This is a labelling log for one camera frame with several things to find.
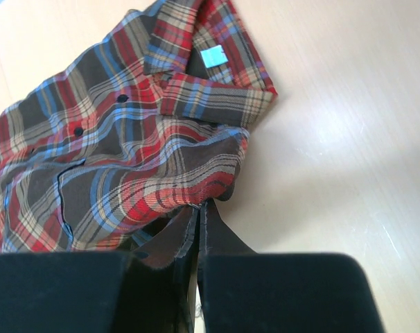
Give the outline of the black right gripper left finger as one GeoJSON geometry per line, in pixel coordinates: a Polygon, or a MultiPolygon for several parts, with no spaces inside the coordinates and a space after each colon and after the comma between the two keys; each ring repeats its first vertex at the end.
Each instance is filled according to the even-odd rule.
{"type": "Polygon", "coordinates": [[[192,332],[198,219],[132,252],[0,254],[0,332],[192,332]]]}

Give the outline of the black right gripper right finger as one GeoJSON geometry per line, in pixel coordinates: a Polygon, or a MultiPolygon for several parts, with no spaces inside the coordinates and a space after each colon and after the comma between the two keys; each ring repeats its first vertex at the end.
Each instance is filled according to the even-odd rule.
{"type": "Polygon", "coordinates": [[[341,253],[257,253],[208,200],[198,286],[208,332],[383,332],[367,276],[341,253]]]}

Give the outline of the red blue plaid flannel shirt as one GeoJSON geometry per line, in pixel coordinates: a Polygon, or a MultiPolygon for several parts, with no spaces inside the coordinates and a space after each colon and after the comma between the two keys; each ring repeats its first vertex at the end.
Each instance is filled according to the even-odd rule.
{"type": "Polygon", "coordinates": [[[230,1],[130,10],[0,116],[0,254],[187,255],[277,92],[230,1]]]}

